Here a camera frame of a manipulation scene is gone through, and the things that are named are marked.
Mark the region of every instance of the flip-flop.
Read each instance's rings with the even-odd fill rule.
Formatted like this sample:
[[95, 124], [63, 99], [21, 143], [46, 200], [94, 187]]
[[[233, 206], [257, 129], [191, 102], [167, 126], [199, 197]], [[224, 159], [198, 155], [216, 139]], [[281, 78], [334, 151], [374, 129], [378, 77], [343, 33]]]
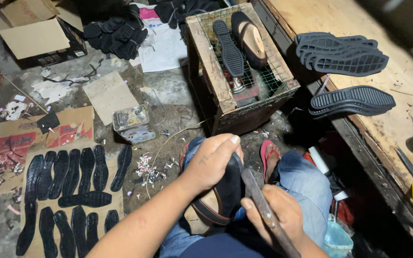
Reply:
[[265, 173], [267, 172], [267, 160], [268, 157], [270, 157], [270, 155], [275, 152], [278, 155], [278, 152], [276, 152], [275, 150], [272, 150], [267, 156], [265, 156], [265, 152], [267, 150], [267, 146], [269, 144], [275, 145], [273, 144], [273, 142], [271, 140], [265, 140], [262, 145], [261, 145], [261, 160], [262, 160], [262, 164], [264, 164], [264, 181], [265, 181]]

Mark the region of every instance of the wooden workbench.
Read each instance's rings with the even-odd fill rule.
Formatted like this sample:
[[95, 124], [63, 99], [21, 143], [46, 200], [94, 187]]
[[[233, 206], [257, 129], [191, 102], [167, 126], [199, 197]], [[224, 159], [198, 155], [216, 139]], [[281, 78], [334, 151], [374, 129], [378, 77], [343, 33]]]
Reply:
[[[271, 13], [269, 18], [279, 25], [280, 30], [272, 26], [271, 19], [263, 19], [266, 14], [260, 14], [258, 5]], [[394, 151], [394, 146], [399, 146], [413, 163], [413, 154], [405, 145], [405, 140], [413, 136], [413, 96], [390, 91], [395, 89], [413, 95], [413, 58], [394, 43], [387, 32], [354, 0], [259, 0], [256, 12], [276, 41], [286, 39], [291, 43], [298, 33], [309, 31], [330, 32], [336, 36], [363, 35], [378, 41], [378, 49], [390, 57], [381, 73], [367, 77], [332, 74], [326, 87], [329, 91], [335, 91], [356, 85], [374, 86], [393, 95], [397, 106], [383, 115], [352, 115], [349, 116], [350, 121], [338, 119], [333, 124], [338, 130], [344, 130], [340, 133], [354, 152], [355, 144], [349, 141], [354, 140], [359, 148], [364, 140], [367, 146], [359, 148], [355, 156], [363, 166], [372, 164], [365, 170], [369, 170], [367, 173], [375, 180], [377, 188], [393, 210], [406, 203], [409, 210], [403, 212], [403, 216], [407, 216], [407, 219], [413, 216], [413, 207], [409, 203], [413, 177]], [[280, 46], [280, 49], [286, 52], [291, 48]], [[349, 122], [358, 128], [359, 137], [354, 135], [355, 129], [348, 125]], [[387, 187], [383, 185], [386, 185], [384, 182], [387, 182], [387, 178], [397, 186], [396, 191], [385, 189]], [[405, 228], [413, 236], [413, 228], [408, 225]]]

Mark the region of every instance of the cardboard box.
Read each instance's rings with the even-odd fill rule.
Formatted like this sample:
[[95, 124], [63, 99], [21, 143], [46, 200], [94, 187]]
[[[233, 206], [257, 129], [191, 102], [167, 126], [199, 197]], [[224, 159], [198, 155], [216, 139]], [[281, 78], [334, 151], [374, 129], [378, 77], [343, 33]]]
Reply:
[[[22, 26], [14, 26], [0, 11], [0, 35], [17, 59], [32, 57], [45, 67], [87, 55], [83, 39], [72, 29], [83, 31], [81, 18], [73, 3], [70, 0], [61, 1], [55, 8], [58, 15], [54, 18]], [[12, 20], [17, 17], [15, 14], [8, 16]]]

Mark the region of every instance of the green wire mesh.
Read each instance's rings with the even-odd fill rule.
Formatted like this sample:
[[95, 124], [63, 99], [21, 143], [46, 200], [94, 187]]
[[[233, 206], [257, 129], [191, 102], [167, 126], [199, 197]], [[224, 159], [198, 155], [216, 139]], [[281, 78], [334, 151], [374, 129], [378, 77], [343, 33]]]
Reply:
[[205, 33], [205, 37], [208, 39], [211, 49], [215, 53], [216, 60], [222, 69], [223, 76], [229, 84], [229, 88], [232, 89], [237, 80], [239, 81], [239, 84], [242, 84], [245, 87], [244, 91], [238, 94], [234, 94], [234, 98], [236, 99], [239, 107], [270, 98], [275, 95], [275, 92], [277, 91], [277, 94], [287, 93], [289, 91], [288, 85], [283, 81], [284, 79], [286, 79], [286, 77], [284, 76], [285, 74], [279, 73], [277, 70], [279, 66], [275, 66], [270, 61], [270, 57], [273, 55], [273, 53], [269, 51], [270, 48], [265, 45], [265, 43], [273, 42], [271, 38], [269, 38], [268, 40], [266, 40], [265, 38], [262, 39], [262, 41], [264, 42], [264, 49], [267, 53], [267, 65], [263, 69], [257, 71], [251, 68], [248, 62], [245, 60], [244, 76], [238, 77], [234, 80], [234, 78], [227, 71], [227, 68], [224, 66], [223, 59], [221, 57], [221, 44], [215, 32], [213, 31], [213, 22], [215, 20], [225, 21], [229, 28], [230, 37], [232, 38], [234, 44], [237, 45], [235, 36], [232, 33], [231, 17], [234, 12], [240, 10], [241, 8], [239, 5], [234, 5], [229, 8], [196, 15], [203, 29], [203, 32]]

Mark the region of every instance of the shoe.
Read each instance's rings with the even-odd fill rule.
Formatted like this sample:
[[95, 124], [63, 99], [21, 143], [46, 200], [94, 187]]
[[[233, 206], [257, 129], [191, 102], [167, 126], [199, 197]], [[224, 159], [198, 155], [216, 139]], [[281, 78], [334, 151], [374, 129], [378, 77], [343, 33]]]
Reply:
[[241, 11], [232, 14], [231, 22], [237, 45], [243, 50], [249, 65], [255, 70], [261, 70], [267, 64], [267, 53], [261, 33]]

